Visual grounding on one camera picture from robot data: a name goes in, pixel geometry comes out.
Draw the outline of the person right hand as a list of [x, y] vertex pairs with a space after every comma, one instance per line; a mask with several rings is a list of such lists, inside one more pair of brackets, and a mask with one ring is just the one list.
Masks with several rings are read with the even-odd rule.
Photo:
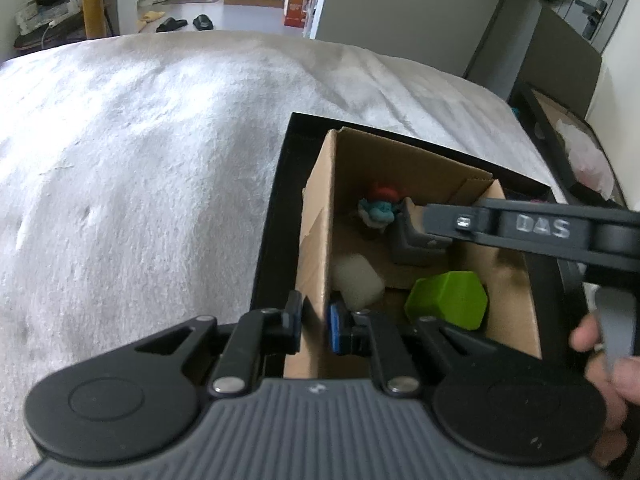
[[591, 454], [594, 462], [605, 468], [620, 458], [628, 446], [623, 423], [628, 418], [631, 405], [639, 404], [639, 358], [619, 359], [609, 373], [600, 352], [589, 359], [585, 376], [605, 400], [604, 429]]

